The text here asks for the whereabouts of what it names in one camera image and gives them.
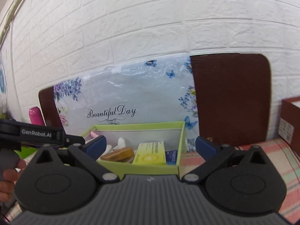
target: plaid tablecloth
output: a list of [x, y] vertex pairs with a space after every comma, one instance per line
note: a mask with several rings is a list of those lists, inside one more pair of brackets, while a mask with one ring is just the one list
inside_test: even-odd
[[[287, 195], [279, 213], [293, 224], [300, 219], [299, 158], [293, 153], [289, 145], [281, 139], [262, 142], [256, 145], [260, 145], [263, 148], [286, 183]], [[244, 145], [239, 148], [241, 150], [248, 150], [250, 146]], [[32, 156], [26, 158], [26, 161], [28, 162], [31, 159]], [[204, 162], [205, 160], [198, 153], [186, 153], [181, 158], [180, 175], [183, 176]], [[7, 215], [7, 218], [11, 221], [20, 213], [21, 209], [16, 204]]]

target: gray ribbed surface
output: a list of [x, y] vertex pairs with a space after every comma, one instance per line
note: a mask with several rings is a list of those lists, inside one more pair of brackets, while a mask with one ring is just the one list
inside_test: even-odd
[[260, 218], [227, 214], [210, 204], [199, 187], [174, 175], [127, 175], [102, 187], [85, 207], [64, 215], [24, 212], [13, 225], [287, 225], [279, 215]]

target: pink object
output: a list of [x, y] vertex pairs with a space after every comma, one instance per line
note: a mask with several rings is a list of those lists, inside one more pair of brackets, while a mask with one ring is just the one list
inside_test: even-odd
[[91, 135], [92, 138], [97, 138], [99, 136], [99, 134], [96, 134], [92, 131], [90, 131], [90, 135]]
[[45, 126], [42, 113], [37, 106], [29, 109], [29, 118], [32, 124]]

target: white brick wall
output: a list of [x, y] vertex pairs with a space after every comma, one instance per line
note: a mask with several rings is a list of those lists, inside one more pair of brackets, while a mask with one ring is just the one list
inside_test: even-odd
[[2, 54], [11, 41], [13, 68], [3, 60], [19, 106], [8, 105], [27, 121], [40, 89], [102, 65], [177, 52], [264, 54], [272, 71], [268, 138], [281, 99], [300, 95], [300, 0], [25, 0]]

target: pink bottle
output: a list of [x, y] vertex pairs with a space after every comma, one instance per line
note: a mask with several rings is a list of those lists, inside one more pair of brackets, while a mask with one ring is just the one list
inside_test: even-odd
[[37, 106], [29, 109], [29, 118], [32, 124], [45, 126], [42, 113]]

